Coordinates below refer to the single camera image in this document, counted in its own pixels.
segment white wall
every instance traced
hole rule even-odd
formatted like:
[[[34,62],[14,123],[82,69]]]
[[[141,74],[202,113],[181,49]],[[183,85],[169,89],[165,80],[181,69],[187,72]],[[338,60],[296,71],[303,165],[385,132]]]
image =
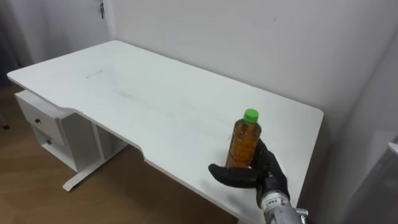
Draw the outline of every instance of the white wall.
[[[331,152],[320,223],[339,223],[347,202],[387,142],[398,136],[398,33]]]
[[[24,66],[109,40],[97,0],[0,0],[0,6]]]
[[[113,0],[116,38],[323,110],[337,136],[396,0]]]

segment iced tea bottle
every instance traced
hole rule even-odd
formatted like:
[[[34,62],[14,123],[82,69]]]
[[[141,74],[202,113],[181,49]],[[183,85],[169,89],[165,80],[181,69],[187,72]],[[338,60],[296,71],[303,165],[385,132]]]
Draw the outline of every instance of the iced tea bottle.
[[[261,134],[258,118],[256,110],[247,109],[243,119],[235,123],[226,167],[249,167]]]

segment white desk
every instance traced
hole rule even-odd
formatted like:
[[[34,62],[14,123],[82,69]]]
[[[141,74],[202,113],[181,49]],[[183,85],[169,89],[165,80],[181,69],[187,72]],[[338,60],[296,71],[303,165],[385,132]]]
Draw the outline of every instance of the white desk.
[[[261,138],[282,163],[296,206],[323,118],[311,106],[119,41],[8,75],[136,146],[150,165],[248,223],[264,222],[255,190],[221,185],[207,169],[225,163],[234,122],[246,108],[259,111]]]

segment robotic hand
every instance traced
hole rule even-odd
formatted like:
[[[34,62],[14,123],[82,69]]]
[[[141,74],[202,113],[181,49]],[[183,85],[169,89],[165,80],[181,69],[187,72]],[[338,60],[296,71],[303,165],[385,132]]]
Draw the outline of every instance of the robotic hand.
[[[226,168],[211,164],[208,168],[220,183],[230,187],[256,188],[257,205],[267,224],[305,224],[308,212],[290,204],[287,179],[275,155],[261,141],[257,143],[250,168]]]

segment drawer unit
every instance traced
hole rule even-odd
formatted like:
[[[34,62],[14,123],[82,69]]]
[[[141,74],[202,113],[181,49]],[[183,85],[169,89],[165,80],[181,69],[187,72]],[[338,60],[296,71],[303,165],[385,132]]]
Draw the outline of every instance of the drawer unit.
[[[52,106],[29,91],[16,93],[39,144],[77,174],[63,188],[70,191],[127,146],[127,143],[72,110]]]
[[[71,112],[58,110],[26,90],[16,93],[16,98],[26,120],[31,125],[50,136],[57,143],[66,146],[60,119],[71,115]]]

